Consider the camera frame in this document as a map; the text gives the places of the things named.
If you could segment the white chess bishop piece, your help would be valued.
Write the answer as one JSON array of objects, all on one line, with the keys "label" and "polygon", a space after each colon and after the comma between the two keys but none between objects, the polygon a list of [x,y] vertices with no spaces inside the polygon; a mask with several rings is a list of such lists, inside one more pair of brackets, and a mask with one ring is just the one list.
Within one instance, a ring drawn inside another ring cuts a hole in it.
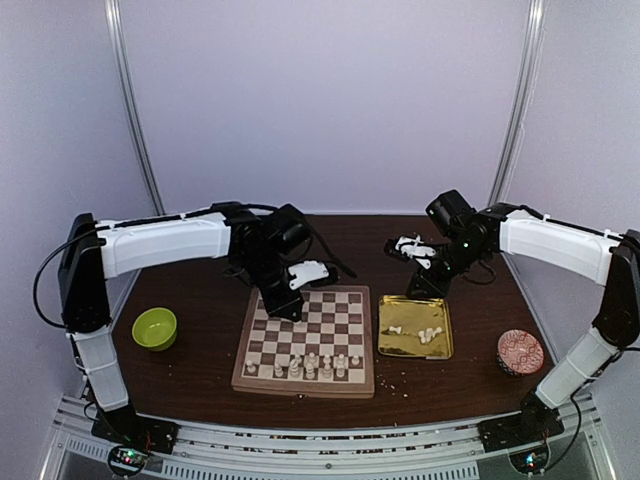
[{"label": "white chess bishop piece", "polygon": [[324,380],[331,380],[333,377],[333,368],[330,365],[325,365],[321,370],[321,375]]}]

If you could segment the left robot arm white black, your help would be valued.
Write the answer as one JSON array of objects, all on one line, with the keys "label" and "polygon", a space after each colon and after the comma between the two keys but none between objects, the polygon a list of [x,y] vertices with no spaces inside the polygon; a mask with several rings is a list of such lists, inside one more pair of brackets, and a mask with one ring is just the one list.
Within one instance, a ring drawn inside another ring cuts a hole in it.
[{"label": "left robot arm white black", "polygon": [[226,258],[246,274],[269,314],[297,321],[300,289],[329,275],[318,261],[284,257],[310,235],[303,214],[282,207],[225,202],[206,209],[123,222],[73,223],[58,271],[62,323],[76,345],[106,429],[123,444],[144,433],[129,399],[110,333],[106,282],[123,273],[200,258]]}]

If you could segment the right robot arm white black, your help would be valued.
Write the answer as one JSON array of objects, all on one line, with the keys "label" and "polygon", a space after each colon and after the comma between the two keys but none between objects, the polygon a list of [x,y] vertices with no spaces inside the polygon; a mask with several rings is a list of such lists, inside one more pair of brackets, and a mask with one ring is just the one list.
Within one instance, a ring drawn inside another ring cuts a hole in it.
[{"label": "right robot arm white black", "polygon": [[523,401],[513,419],[519,440],[535,440],[558,407],[639,337],[639,234],[608,233],[542,215],[525,205],[471,207],[456,190],[439,195],[427,216],[446,237],[428,244],[402,236],[388,242],[389,254],[418,268],[407,288],[410,299],[443,298],[452,280],[492,254],[520,255],[563,268],[603,286],[598,314],[588,332]]}]

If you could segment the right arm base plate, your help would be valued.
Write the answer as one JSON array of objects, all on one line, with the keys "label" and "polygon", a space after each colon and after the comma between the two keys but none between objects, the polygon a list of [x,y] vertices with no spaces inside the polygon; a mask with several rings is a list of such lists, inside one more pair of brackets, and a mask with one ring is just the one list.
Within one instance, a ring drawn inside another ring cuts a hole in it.
[{"label": "right arm base plate", "polygon": [[477,429],[486,453],[542,442],[565,431],[559,419],[539,424],[525,420],[522,413],[481,421]]}]

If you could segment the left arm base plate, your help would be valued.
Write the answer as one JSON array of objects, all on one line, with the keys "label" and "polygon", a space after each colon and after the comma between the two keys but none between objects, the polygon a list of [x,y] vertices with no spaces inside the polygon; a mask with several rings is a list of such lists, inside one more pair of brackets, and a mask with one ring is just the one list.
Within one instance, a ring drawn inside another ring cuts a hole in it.
[{"label": "left arm base plate", "polygon": [[179,426],[170,421],[141,417],[139,434],[120,435],[104,420],[93,422],[91,434],[112,443],[133,447],[141,452],[171,454],[178,436]]}]

